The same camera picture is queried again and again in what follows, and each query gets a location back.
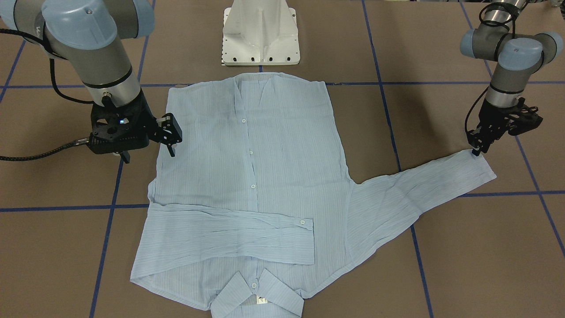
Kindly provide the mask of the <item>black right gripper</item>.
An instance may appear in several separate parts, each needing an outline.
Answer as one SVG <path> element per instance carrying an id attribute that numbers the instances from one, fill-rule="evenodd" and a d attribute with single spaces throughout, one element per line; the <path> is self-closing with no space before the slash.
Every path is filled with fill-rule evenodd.
<path id="1" fill-rule="evenodd" d="M 105 93 L 102 97 L 102 102 L 100 105 L 102 107 L 106 107 L 107 109 L 113 109 L 117 107 L 124 107 L 134 102 L 136 103 L 144 102 L 148 105 L 147 99 L 145 98 L 143 92 L 140 92 L 130 103 L 126 103 L 123 106 L 116 106 L 115 103 L 113 102 L 111 95 L 109 93 Z M 171 157 L 175 157 L 176 144 L 182 142 L 182 130 L 178 122 L 176 121 L 174 115 L 171 113 L 167 113 L 159 119 L 154 117 L 154 120 L 150 121 L 150 123 L 152 125 L 147 128 L 150 141 L 167 145 L 167 150 L 169 155 Z M 131 161 L 131 157 L 128 151 L 121 151 L 120 157 L 121 157 L 121 161 L 123 161 L 124 164 L 129 164 Z"/>

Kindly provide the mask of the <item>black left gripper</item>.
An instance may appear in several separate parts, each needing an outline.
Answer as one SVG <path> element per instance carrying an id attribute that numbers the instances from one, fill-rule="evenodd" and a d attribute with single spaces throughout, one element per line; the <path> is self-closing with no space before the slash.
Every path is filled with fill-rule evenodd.
<path id="1" fill-rule="evenodd" d="M 472 155 L 479 156 L 480 149 L 489 149 L 494 141 L 505 133 L 511 136 L 521 134 L 521 98 L 512 102 L 512 107 L 497 107 L 483 99 L 475 129 L 467 131 L 467 141 L 472 147 Z"/>

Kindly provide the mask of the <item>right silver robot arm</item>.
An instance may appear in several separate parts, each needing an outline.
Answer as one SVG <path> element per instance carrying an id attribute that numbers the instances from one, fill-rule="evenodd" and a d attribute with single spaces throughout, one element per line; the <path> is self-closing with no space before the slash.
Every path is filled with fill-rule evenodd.
<path id="1" fill-rule="evenodd" d="M 31 161 L 86 145 L 95 154 L 115 153 L 129 163 L 130 150 L 150 141 L 168 148 L 182 142 L 173 114 L 154 117 L 123 39 L 149 36 L 154 9 L 147 0 L 3 0 L 1 32 L 43 47 L 49 57 L 51 85 L 69 101 L 91 105 L 91 133 L 52 151 L 2 161 Z M 65 96 L 55 80 L 55 60 L 67 60 L 91 95 L 90 101 Z"/>

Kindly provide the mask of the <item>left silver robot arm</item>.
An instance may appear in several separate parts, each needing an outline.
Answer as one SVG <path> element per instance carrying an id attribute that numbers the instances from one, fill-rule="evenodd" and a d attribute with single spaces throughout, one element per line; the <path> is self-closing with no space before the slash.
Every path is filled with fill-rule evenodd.
<path id="1" fill-rule="evenodd" d="M 480 95 L 478 125 L 466 129 L 472 154 L 487 153 L 503 135 L 517 136 L 538 128 L 543 118 L 538 108 L 527 106 L 523 92 L 531 75 L 563 52 L 563 38 L 554 32 L 517 34 L 516 21 L 527 0 L 494 0 L 479 13 L 478 28 L 462 38 L 460 52 L 497 66 L 489 85 Z"/>

